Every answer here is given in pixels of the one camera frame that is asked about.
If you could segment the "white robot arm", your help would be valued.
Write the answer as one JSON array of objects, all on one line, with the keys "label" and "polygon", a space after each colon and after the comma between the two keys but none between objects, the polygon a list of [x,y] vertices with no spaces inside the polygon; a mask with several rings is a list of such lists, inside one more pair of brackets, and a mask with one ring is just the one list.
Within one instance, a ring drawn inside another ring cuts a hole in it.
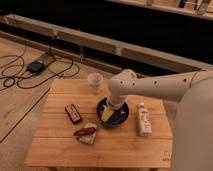
[{"label": "white robot arm", "polygon": [[170,171],[213,171],[213,70],[138,78],[126,69],[108,81],[108,90],[111,110],[128,95],[176,102]]}]

